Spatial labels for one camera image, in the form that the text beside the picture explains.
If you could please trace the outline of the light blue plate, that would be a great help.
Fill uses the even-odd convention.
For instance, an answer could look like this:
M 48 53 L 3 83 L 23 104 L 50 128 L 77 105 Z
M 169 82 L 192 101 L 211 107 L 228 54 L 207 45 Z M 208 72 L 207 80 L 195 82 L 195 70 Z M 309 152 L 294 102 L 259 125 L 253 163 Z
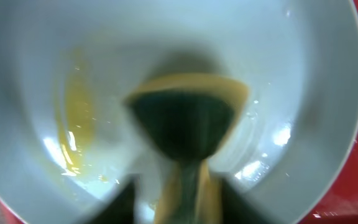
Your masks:
M 124 98 L 180 72 L 248 86 L 209 166 L 269 220 L 300 221 L 358 131 L 352 1 L 0 1 L 0 199 L 77 223 L 135 174 L 135 220 L 152 223 L 172 163 Z

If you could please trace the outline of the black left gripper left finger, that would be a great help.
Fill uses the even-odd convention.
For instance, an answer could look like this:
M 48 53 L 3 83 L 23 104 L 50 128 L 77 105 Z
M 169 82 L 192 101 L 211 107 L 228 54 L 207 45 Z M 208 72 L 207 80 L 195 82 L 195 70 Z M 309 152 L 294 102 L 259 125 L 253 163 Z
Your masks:
M 103 210 L 86 224 L 134 224 L 135 178 L 131 177 L 123 190 Z

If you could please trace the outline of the yellow green sponge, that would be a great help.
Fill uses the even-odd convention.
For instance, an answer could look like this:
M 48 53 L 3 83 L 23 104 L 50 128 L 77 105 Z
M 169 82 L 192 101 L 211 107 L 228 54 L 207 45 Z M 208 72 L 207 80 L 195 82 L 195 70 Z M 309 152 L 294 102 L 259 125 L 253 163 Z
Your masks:
M 173 162 L 155 223 L 221 223 L 222 182 L 208 159 L 230 138 L 248 97 L 247 85 L 205 73 L 179 73 L 140 84 L 126 98 L 155 149 Z

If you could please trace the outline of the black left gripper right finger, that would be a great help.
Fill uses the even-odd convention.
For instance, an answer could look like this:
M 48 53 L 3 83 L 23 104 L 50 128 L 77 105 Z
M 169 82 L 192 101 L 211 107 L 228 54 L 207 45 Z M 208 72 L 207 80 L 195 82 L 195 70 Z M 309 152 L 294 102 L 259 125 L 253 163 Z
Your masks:
M 251 204 L 226 180 L 221 184 L 222 224 L 269 224 Z

